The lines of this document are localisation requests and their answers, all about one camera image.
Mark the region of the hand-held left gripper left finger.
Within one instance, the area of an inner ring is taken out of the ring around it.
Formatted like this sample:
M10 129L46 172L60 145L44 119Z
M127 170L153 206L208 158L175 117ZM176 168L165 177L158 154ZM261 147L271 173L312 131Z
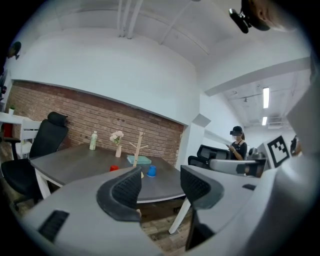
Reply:
M128 167L64 185L21 220L49 256L160 256L136 210L141 168Z

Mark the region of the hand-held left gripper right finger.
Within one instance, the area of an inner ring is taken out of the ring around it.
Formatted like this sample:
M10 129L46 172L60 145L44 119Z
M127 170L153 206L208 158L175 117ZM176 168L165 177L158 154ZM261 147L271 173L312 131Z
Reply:
M272 250L274 181L274 170L253 178L181 166L180 185L192 206L187 255L264 256Z

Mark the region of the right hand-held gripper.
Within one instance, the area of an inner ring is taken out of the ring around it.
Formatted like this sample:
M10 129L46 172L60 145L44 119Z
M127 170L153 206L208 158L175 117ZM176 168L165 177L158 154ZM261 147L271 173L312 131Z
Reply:
M258 147L251 147L248 160L211 159L209 167L216 172L261 177L263 172L279 167L291 157L282 135L263 142Z

